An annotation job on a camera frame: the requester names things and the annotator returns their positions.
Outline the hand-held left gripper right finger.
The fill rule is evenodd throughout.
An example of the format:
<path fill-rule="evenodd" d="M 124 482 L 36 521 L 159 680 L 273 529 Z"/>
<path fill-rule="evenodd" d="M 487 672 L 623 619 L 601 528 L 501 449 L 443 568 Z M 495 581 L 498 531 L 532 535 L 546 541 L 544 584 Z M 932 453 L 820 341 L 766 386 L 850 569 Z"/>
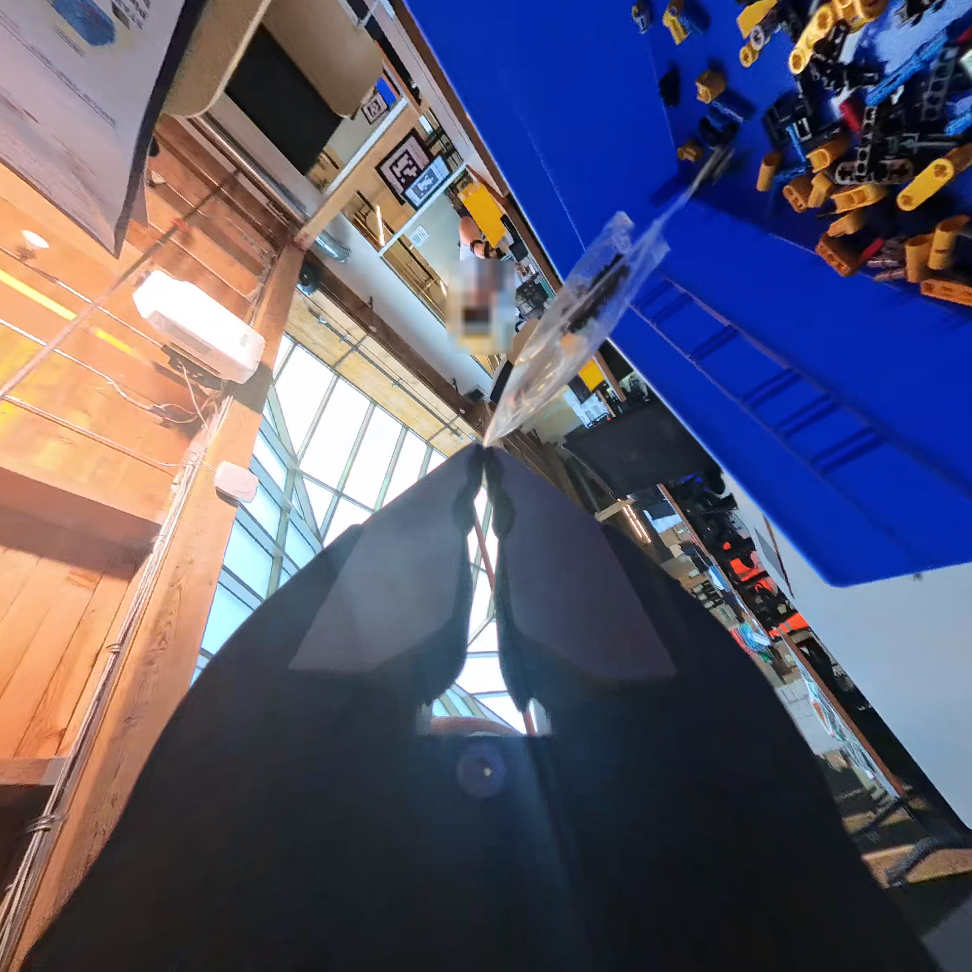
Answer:
<path fill-rule="evenodd" d="M 676 667 L 601 523 L 507 452 L 489 450 L 498 649 L 519 708 L 559 674 L 614 689 Z"/>

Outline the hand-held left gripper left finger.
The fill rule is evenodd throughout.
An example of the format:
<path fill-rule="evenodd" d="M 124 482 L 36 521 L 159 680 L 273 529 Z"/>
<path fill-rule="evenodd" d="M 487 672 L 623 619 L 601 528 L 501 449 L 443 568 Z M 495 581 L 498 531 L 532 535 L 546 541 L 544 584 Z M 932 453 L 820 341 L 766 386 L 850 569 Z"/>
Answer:
<path fill-rule="evenodd" d="M 419 707 L 444 694 L 467 651 L 483 466 L 468 446 L 366 520 L 291 671 L 395 686 Z"/>

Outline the small wall screen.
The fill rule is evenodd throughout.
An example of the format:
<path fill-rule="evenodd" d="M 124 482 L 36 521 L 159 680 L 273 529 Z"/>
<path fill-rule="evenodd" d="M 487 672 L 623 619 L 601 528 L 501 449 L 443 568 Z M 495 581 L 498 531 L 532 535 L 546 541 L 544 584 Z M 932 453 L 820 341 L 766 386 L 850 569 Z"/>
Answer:
<path fill-rule="evenodd" d="M 404 198 L 418 211 L 448 183 L 451 175 L 452 171 L 447 161 L 441 155 L 437 155 L 406 187 Z"/>

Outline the black monitor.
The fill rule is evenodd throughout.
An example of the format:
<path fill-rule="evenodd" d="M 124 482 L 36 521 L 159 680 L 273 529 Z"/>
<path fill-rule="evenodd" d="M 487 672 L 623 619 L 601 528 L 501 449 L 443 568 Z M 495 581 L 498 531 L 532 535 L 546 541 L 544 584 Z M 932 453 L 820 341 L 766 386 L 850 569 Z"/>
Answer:
<path fill-rule="evenodd" d="M 724 487 L 718 462 L 662 402 L 575 429 L 565 437 L 564 447 L 617 495 L 694 475 L 714 485 L 716 492 Z"/>

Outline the clear plastic bag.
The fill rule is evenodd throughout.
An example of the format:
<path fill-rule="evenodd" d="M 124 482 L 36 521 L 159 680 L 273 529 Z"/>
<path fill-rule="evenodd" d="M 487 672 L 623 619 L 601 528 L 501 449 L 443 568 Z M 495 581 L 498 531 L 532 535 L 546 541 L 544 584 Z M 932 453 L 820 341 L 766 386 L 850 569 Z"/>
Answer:
<path fill-rule="evenodd" d="M 484 447 L 497 446 L 520 430 L 595 357 L 665 261 L 668 223 L 734 153 L 727 146 L 715 149 L 688 187 L 644 230 L 622 211 L 605 223 L 518 353 L 483 435 Z"/>

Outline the white ceiling projector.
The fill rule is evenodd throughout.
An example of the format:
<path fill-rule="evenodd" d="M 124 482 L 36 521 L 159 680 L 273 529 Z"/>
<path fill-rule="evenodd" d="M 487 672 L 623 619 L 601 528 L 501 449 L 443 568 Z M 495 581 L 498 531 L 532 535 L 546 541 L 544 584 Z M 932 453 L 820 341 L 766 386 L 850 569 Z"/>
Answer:
<path fill-rule="evenodd" d="M 132 300 L 168 346 L 204 371 L 237 384 L 257 372 L 265 347 L 262 335 L 197 285 L 154 270 Z"/>

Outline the pile of lego pieces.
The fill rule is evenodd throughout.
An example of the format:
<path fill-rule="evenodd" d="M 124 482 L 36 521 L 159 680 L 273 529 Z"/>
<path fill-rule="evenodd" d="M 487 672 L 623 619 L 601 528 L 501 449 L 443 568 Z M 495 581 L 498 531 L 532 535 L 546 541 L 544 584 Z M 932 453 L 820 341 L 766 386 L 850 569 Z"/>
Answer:
<path fill-rule="evenodd" d="M 675 176 L 970 316 L 970 2 L 635 2 Z"/>

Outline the small white wireless box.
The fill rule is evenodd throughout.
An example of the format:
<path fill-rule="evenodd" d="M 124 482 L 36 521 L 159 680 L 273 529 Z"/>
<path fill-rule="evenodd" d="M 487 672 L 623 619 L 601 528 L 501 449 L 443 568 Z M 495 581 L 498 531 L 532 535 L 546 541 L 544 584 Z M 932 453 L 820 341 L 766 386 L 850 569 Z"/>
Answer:
<path fill-rule="evenodd" d="M 224 461 L 214 468 L 213 485 L 222 499 L 249 504 L 257 496 L 260 480 L 249 468 Z"/>

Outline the beige hanging panel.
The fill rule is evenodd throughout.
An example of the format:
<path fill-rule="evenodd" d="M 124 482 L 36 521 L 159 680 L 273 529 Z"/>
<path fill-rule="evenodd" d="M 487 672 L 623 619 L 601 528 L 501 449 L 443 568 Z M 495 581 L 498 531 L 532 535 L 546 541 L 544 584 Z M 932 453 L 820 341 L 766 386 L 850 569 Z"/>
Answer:
<path fill-rule="evenodd" d="M 228 99 L 307 176 L 382 74 L 340 2 L 204 2 L 163 111 L 200 117 Z"/>

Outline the printed wall poster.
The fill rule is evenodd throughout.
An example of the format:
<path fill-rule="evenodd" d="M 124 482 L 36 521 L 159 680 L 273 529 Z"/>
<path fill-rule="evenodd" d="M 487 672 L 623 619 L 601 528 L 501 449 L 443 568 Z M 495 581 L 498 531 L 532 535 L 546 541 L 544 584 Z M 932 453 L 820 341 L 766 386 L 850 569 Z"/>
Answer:
<path fill-rule="evenodd" d="M 201 1 L 3 1 L 1 154 L 112 257 Z"/>

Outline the black and white marker sign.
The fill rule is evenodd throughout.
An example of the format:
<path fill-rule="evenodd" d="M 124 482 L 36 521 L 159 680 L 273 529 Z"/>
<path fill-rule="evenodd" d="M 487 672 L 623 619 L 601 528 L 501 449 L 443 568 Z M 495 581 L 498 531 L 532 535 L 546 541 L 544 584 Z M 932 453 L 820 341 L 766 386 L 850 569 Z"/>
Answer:
<path fill-rule="evenodd" d="M 412 128 L 377 164 L 375 171 L 395 198 L 406 203 L 407 189 L 431 165 L 431 161 L 432 156 L 423 134 Z"/>

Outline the blue plastic bin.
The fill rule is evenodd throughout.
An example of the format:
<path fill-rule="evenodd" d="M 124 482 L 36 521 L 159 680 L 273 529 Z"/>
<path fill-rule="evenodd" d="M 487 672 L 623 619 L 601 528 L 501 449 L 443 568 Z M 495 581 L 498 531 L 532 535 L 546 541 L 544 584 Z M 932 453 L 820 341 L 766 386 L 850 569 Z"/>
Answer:
<path fill-rule="evenodd" d="M 678 194 L 635 2 L 401 2 L 562 275 Z M 970 565 L 970 316 L 695 193 L 612 338 L 825 581 Z"/>

